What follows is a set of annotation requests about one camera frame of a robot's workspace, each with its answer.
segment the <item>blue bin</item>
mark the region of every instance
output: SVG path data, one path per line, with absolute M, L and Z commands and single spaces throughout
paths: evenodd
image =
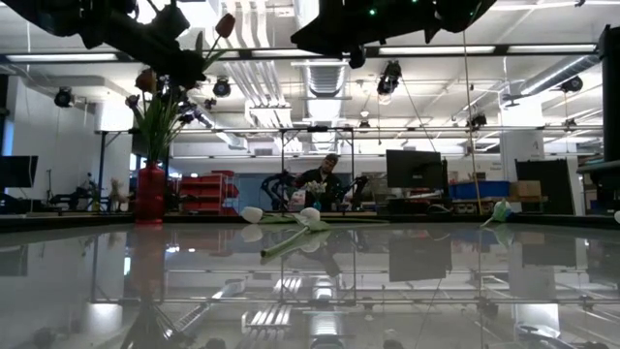
M 478 188 L 481 198 L 507 198 L 511 195 L 511 183 L 507 180 L 480 180 Z M 449 195 L 457 200 L 476 199 L 476 183 L 451 184 Z

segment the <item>man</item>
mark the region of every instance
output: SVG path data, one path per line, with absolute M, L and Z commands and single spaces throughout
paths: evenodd
M 321 210 L 330 211 L 331 205 L 336 204 L 336 193 L 342 187 L 340 179 L 335 176 L 332 171 L 338 164 L 338 155 L 328 154 L 318 169 L 306 171 L 294 181 L 297 188 L 303 187 L 306 183 L 316 181 L 317 183 L 326 183 L 325 192 L 321 195 Z M 306 192 L 306 207 L 311 207 L 315 203 L 315 198 L 311 193 Z

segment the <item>black monitor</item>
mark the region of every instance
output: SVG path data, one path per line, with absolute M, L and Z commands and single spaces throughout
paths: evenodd
M 0 156 L 0 188 L 31 188 L 39 156 Z
M 444 189 L 442 154 L 387 150 L 387 187 Z

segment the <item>red shelf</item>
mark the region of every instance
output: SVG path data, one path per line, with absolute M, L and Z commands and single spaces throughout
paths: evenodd
M 183 177 L 180 193 L 195 200 L 183 204 L 183 210 L 213 215 L 237 215 L 232 207 L 225 207 L 226 199 L 235 199 L 239 191 L 227 179 L 233 178 L 232 171 L 214 171 L 199 177 Z

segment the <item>red tulip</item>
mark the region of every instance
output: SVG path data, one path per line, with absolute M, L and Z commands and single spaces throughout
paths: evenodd
M 156 86 L 157 80 L 151 69 L 143 70 L 136 78 L 136 87 L 142 92 L 152 92 Z
M 215 25 L 215 31 L 222 38 L 227 39 L 234 29 L 234 16 L 231 14 L 225 14 L 217 25 Z

